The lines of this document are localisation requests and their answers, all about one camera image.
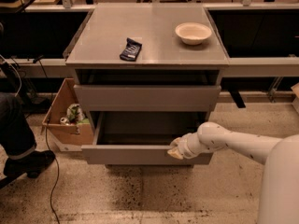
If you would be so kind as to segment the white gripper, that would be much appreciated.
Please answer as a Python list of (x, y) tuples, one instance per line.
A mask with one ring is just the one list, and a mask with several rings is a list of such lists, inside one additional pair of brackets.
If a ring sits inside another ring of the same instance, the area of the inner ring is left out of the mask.
[(167, 151), (171, 157), (183, 160), (192, 159), (201, 153), (201, 144), (197, 133), (187, 133), (171, 141), (170, 146), (178, 146)]

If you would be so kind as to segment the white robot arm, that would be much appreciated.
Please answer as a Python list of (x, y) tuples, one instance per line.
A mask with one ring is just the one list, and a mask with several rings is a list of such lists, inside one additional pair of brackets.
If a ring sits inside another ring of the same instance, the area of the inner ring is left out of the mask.
[(238, 133), (205, 122), (196, 132), (173, 140), (168, 154), (184, 160), (223, 148), (264, 166), (257, 224), (299, 224), (299, 135)]

